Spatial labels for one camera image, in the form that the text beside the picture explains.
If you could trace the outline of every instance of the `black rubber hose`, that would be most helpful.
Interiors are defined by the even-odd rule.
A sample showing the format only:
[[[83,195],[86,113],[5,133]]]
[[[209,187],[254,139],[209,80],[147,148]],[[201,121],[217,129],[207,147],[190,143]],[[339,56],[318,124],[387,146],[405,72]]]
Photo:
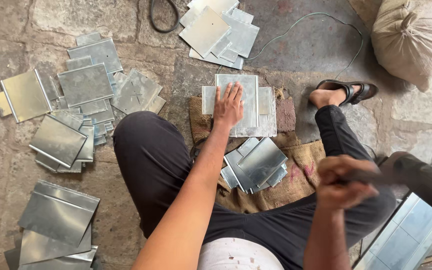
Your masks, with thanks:
[[[151,0],[151,11],[149,13],[149,16],[151,17],[151,23],[153,24],[153,27],[156,29],[156,31],[160,32],[160,33],[170,33],[172,31],[174,31],[174,29],[176,29],[178,27],[178,24],[180,23],[180,12],[178,10],[178,7],[176,6],[176,4],[173,2],[173,0],[167,0],[171,6],[173,6],[174,11],[176,12],[176,16],[177,16],[177,20],[176,23],[173,25],[173,27],[171,29],[168,30],[164,30],[161,29],[159,27],[156,26],[155,20],[154,20],[154,16],[153,16],[153,10],[155,8],[155,0]]]

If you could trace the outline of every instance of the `dark trousers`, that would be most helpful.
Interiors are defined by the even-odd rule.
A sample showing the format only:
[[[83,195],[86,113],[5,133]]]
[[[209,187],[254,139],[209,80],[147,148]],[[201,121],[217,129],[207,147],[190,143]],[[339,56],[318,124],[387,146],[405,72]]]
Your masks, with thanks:
[[[322,107],[315,118],[327,156],[347,154],[358,160],[371,159],[339,107]],[[176,198],[193,162],[177,128],[152,112],[129,114],[117,125],[113,138],[121,174],[147,238]],[[393,212],[393,193],[387,187],[378,189],[378,197],[345,211],[348,247],[375,230]],[[316,194],[254,214],[236,213],[215,203],[203,243],[223,237],[246,239],[270,250],[286,270],[302,269],[315,207]]]

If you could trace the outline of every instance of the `jute sack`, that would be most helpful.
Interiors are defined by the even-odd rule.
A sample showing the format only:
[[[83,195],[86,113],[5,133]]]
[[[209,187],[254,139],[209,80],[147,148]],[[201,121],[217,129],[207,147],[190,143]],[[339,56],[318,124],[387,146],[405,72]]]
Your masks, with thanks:
[[[371,39],[379,64],[390,74],[422,92],[431,88],[432,0],[383,0]]]

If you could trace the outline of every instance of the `blurred hand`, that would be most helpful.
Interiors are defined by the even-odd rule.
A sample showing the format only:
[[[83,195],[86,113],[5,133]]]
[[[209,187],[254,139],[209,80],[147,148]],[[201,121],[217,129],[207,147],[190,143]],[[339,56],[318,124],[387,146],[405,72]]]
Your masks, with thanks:
[[[243,118],[243,86],[239,82],[228,83],[223,97],[221,98],[221,87],[216,87],[214,101],[214,127],[230,130]]]
[[[347,174],[352,169],[379,172],[375,163],[356,160],[348,155],[329,156],[321,160],[318,165],[321,182],[316,189],[318,207],[330,210],[348,209],[379,194],[373,185],[360,181],[349,182],[346,185],[334,184],[339,176]]]

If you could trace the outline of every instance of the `concrete floor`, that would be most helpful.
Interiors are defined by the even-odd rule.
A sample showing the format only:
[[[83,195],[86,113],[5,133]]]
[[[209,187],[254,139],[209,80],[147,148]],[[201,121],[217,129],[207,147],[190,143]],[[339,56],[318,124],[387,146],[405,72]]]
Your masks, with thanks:
[[[169,26],[173,17],[166,1],[159,1],[155,18]],[[185,11],[189,0],[177,0]],[[66,69],[66,49],[74,37],[98,30],[115,40],[125,72],[141,71],[163,86],[167,104],[160,115],[174,123],[191,147],[188,97],[211,85],[218,66],[188,58],[189,46],[178,37],[155,32],[149,22],[149,0],[0,0],[0,80],[37,68],[56,75]],[[311,12],[328,12],[354,24],[365,45],[353,66],[339,78],[366,80],[379,85],[380,94],[344,112],[360,141],[377,152],[410,151],[432,161],[432,90],[404,92],[402,82],[379,66],[369,35],[381,0],[241,0],[240,9],[253,15],[261,28],[252,56],[296,19]],[[360,44],[358,34],[328,17],[301,21],[287,37],[274,42],[244,70],[223,73],[256,74],[260,85],[284,88],[295,101],[296,134],[303,143],[319,138],[308,104],[311,90],[322,79],[334,78],[349,63]],[[51,174],[34,162],[28,147],[41,117],[16,124],[0,118],[0,269],[7,269],[3,251],[12,249],[20,233],[17,221],[38,179],[76,189],[101,199],[93,224],[93,244],[105,270],[127,270],[145,239],[139,215],[129,196],[112,150],[112,142],[96,147],[96,162],[82,174]]]

